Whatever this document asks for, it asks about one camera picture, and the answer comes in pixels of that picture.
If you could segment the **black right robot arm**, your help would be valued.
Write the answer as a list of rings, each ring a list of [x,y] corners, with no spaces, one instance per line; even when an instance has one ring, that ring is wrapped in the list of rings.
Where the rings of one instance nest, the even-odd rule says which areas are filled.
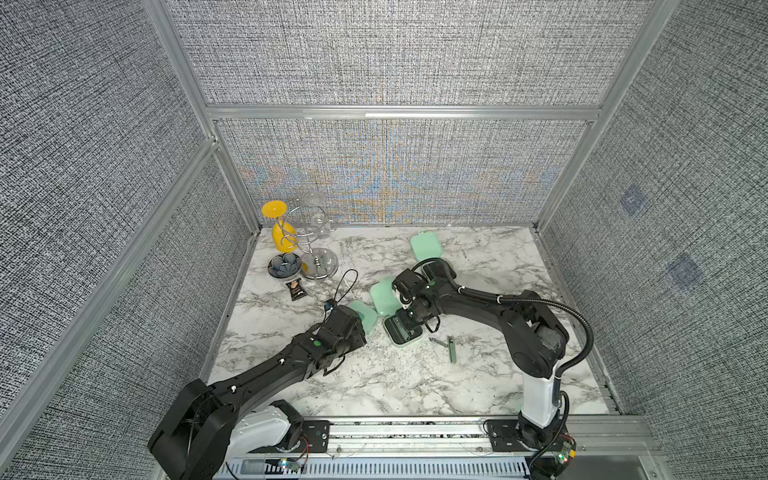
[[[585,361],[594,347],[594,332],[576,309],[525,290],[517,295],[492,294],[461,285],[451,264],[428,258],[403,270],[392,281],[401,308],[395,317],[407,330],[427,328],[453,315],[492,327],[504,337],[510,357],[522,372],[523,406],[518,413],[518,441],[544,452],[564,433],[569,398],[562,392],[566,371]],[[566,358],[570,335],[558,310],[576,320],[586,340],[579,353]]]

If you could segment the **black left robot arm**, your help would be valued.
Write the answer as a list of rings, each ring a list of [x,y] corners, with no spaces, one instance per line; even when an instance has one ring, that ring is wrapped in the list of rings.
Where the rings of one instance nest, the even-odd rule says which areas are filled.
[[[273,357],[234,377],[185,385],[150,436],[148,450],[171,479],[211,479],[238,421],[285,388],[366,344],[361,316],[337,306]]]

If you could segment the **green nail kit case front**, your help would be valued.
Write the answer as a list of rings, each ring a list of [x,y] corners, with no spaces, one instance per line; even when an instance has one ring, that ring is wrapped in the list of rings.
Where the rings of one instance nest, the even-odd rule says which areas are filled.
[[[370,335],[377,325],[379,319],[378,312],[359,300],[350,302],[348,307],[359,314],[365,335]]]

